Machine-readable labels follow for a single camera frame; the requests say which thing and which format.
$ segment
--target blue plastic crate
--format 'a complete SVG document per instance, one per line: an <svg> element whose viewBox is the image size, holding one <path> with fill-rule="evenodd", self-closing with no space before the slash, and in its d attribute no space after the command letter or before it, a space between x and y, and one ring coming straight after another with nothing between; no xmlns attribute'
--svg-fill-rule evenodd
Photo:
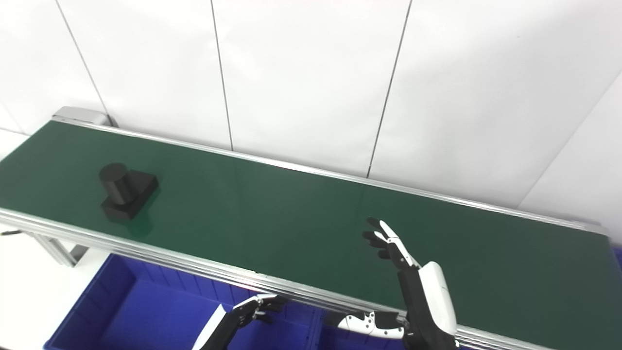
<svg viewBox="0 0 622 350"><path fill-rule="evenodd" d="M618 265L620 266L620 269L622 269L622 248L614 248L613 253L616 255L616 258L618 259Z"/></svg>
<svg viewBox="0 0 622 350"><path fill-rule="evenodd" d="M191 349L216 307L256 292L110 255L44 346L46 350ZM290 302L274 324L252 322L231 350L314 350L323 311Z"/></svg>

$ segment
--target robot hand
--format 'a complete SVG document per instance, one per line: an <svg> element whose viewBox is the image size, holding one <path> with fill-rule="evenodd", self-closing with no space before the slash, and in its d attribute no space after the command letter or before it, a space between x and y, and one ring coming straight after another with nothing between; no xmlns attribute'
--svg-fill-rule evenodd
<svg viewBox="0 0 622 350"><path fill-rule="evenodd" d="M381 259L391 259L393 265L400 270L409 267L421 268L421 265L410 255L402 240L387 223L372 217L368 218L367 222L376 230L363 232L363 237L369 240L370 246L380 248L378 256Z"/></svg>
<svg viewBox="0 0 622 350"><path fill-rule="evenodd" d="M363 232L369 245L380 248L378 256L390 259L399 270L397 278L406 304L406 319L397 313L330 313L326 324L381 338L402 339L410 350L454 350L456 317L440 265L423 267L412 258L402 240L384 221L369 218L376 230Z"/></svg>
<svg viewBox="0 0 622 350"><path fill-rule="evenodd" d="M266 314L266 311L279 312L286 303L287 299L282 296L258 294L237 304L230 312L226 312L223 305L218 305L192 350L224 350L238 329L254 319L273 323L274 320Z"/></svg>

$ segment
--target black cable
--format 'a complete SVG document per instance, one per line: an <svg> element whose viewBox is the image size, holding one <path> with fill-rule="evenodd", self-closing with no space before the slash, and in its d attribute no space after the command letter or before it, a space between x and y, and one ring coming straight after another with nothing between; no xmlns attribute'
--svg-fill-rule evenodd
<svg viewBox="0 0 622 350"><path fill-rule="evenodd" d="M0 236L8 236L8 235L16 235L16 234L22 234L24 233L24 231L21 230L15 230L15 231L6 231L0 234Z"/></svg>

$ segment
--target white floor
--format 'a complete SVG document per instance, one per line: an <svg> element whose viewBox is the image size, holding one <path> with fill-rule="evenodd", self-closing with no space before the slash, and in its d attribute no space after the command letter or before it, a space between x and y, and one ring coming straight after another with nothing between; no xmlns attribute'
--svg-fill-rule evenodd
<svg viewBox="0 0 622 350"><path fill-rule="evenodd" d="M26 138L0 130L0 159ZM11 229L0 224L0 232ZM42 349L107 256L89 249L69 268L25 234L1 236L0 347Z"/></svg>

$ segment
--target panel seam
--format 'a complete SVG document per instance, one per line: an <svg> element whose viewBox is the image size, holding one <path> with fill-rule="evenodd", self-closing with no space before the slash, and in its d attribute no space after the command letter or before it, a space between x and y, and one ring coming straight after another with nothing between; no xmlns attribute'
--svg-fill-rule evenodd
<svg viewBox="0 0 622 350"><path fill-rule="evenodd" d="M218 52L218 66L220 67L220 82L223 85L223 98L225 99L225 114L227 116L227 127L229 129L229 142L233 151L233 135L231 134L231 121L229 119L229 104L227 103L227 92L225 90L225 75L223 74L223 61L220 57L220 42L218 41L218 30L216 29L216 13L214 12L214 2L210 0L211 19L214 23L214 36L216 37L216 51Z"/></svg>
<svg viewBox="0 0 622 350"><path fill-rule="evenodd" d="M592 115L592 113L594 112L594 110L596 109L596 107L600 104L600 102L602 101L602 99L605 97L605 95L609 92L609 90L611 90L611 87L613 86L613 84L618 81L618 79L622 78L622 69L620 69L618 71L618 73L615 75L615 78L611 81L611 83L609 83L609 85L607 86L607 88L604 90L604 92L600 95L600 98L596 100L596 103L594 103L594 105L592 106L592 108L590 109L590 111L587 113L587 115L585 116L585 118L583 118L583 120L581 121L581 123L579 123L579 125L577 126L577 128L572 132L572 134L570 134L570 136L566 139L566 142L564 142L564 144L559 148L559 151L557 152L557 154L553 157L553 159L551 160L551 162L549 163L549 165L546 166L546 168L544 168L543 172L540 173L540 176L538 176L538 178L534 181L533 185L531 185L531 187L529 188L529 190L527 190L527 193L525 193L525 196L522 197L521 201L518 203L518 205L516 206L516 208L520 208L522 203L525 201L525 199L527 199L527 197L531 194L531 192L534 190L534 188L536 188L536 185L538 184L538 182L540 182L540 180L542 179L542 177L544 177L544 174L546 174L546 172L549 170L549 168L553 165L553 163L557 160L557 158L559 158L559 155L562 153L562 151L564 150L564 148L566 148L566 146L570 143L570 140L572 140L572 138L577 134L577 132L579 131L579 129L583 126L583 124L585 124L585 122L589 119L589 117Z"/></svg>
<svg viewBox="0 0 622 350"><path fill-rule="evenodd" d="M404 33L406 32L406 25L408 24L408 16L411 13L412 0L408 2L408 8L406 9L406 18L404 19L404 27L402 28L402 34L399 38L399 44L397 45L397 54L395 56L395 62L393 62L393 70L391 71L391 78L389 79L389 87L387 89L387 94L384 98L383 111L380 114L380 122L378 123L378 130L376 131L376 139L374 140L374 148L371 150L371 158L369 159L369 166L367 168L366 179L369 179L369 174L371 172L371 165L374 162L374 155L376 155L376 147L378 145L378 138L380 137L380 129L383 127L384 120L384 112L387 108L387 102L389 101L389 94L391 93L391 85L393 84L393 77L395 76L395 69L397 67L397 60L399 59L399 52L402 49L402 41L404 41Z"/></svg>
<svg viewBox="0 0 622 350"><path fill-rule="evenodd" d="M24 132L21 132L21 131L15 131L15 130L9 130L9 129L3 128L3 127L0 127L0 130L2 130L2 131L6 131L6 132L8 132L8 133L14 133L14 134L19 134L19 135L24 135L24 136L30 136L30 135L28 135L28 134L25 134Z"/></svg>
<svg viewBox="0 0 622 350"><path fill-rule="evenodd" d="M104 99L101 97L100 90L97 88L97 85L95 84L95 79L93 79L93 75L91 74L91 71L88 69L88 66L86 65L86 61L84 60L82 51L80 50L80 47L78 46L78 42L75 36L73 35L72 29L69 26L69 22L67 21L67 18L65 17L65 13L63 12L62 7L60 7L59 1L54 0L54 2L56 3L56 6L58 6L58 11L60 12L60 15L63 17L63 22L65 22L65 27L67 27L67 31L69 32L69 35L72 37L73 45L75 45L76 50L78 51L78 55L80 55L80 60L82 61L82 64L84 65L84 68L86 69L88 78L91 80L91 83L93 84L93 88L95 88L95 93L97 93L97 97L100 99L101 106L104 108L104 112L106 113L106 116L110 117L110 114L108 113L108 109L106 108L106 104L104 103Z"/></svg>
<svg viewBox="0 0 622 350"><path fill-rule="evenodd" d="M11 111L8 109L8 107L4 104L4 102L0 101L0 106L4 109L4 111L6 112L6 114L9 115L9 118L13 121L13 123L15 123L15 125L17 126L17 128L19 129L20 134L22 135L28 135L25 131L24 128L22 128L22 126L17 122L17 119L15 119L15 117L13 116L13 113L11 113ZM5 128L0 128L2 130L6 130L6 131L10 131L11 133L14 133L15 131L12 130L8 130Z"/></svg>

